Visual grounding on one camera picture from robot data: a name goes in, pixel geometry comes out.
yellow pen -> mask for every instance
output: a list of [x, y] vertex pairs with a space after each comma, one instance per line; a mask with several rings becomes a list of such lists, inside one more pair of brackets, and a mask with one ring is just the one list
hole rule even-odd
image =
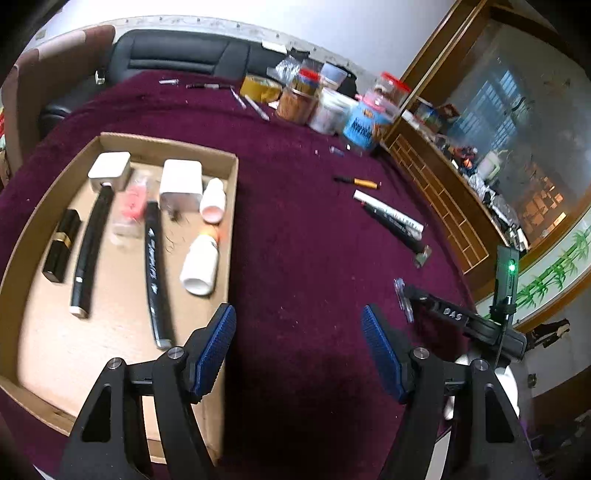
[[367, 189], [374, 189], [374, 190], [377, 190], [378, 188], [380, 188], [382, 186], [382, 182], [375, 183], [374, 181], [371, 181], [371, 180], [361, 180], [361, 179], [356, 179], [353, 177], [341, 177], [340, 175], [335, 175], [333, 177], [333, 180], [339, 181], [342, 183], [350, 183], [351, 185], [357, 185], [359, 187], [365, 187]]

tape roll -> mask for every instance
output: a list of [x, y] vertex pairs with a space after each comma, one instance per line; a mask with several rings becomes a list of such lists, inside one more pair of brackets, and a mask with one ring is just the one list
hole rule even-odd
[[282, 86], [263, 77], [256, 75], [246, 75], [242, 87], [240, 88], [240, 95], [248, 95], [255, 102], [270, 103], [279, 98]]

brown chair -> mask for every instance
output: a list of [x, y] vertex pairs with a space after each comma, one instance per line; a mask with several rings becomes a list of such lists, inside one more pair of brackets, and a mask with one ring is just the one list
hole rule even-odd
[[37, 123], [41, 109], [93, 75], [114, 37], [113, 25], [85, 28], [52, 38], [18, 58], [2, 85], [7, 160], [12, 174], [27, 162], [41, 139]]

metal screw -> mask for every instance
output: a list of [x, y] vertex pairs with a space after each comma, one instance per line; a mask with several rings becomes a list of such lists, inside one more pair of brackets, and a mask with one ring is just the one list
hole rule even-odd
[[420, 360], [425, 360], [429, 358], [429, 350], [423, 346], [418, 346], [413, 350], [413, 355]]
[[480, 370], [481, 372], [486, 372], [488, 370], [488, 362], [482, 358], [473, 360], [472, 365], [474, 365], [474, 367], [476, 367], [476, 369]]
[[177, 358], [181, 358], [184, 355], [183, 347], [181, 346], [174, 346], [167, 352], [168, 358], [172, 358], [176, 360]]
[[107, 362], [107, 367], [111, 370], [115, 370], [121, 366], [121, 363], [123, 363], [123, 360], [116, 356]]

white plastic bottle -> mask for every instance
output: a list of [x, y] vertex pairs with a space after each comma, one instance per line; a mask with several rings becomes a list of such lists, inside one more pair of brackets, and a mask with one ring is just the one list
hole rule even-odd
[[216, 283], [219, 253], [217, 229], [207, 226], [193, 241], [185, 258], [180, 280], [193, 295], [209, 295]]
[[219, 223], [226, 210], [226, 194], [223, 191], [223, 183], [220, 179], [211, 179], [207, 184], [199, 213], [207, 223]]

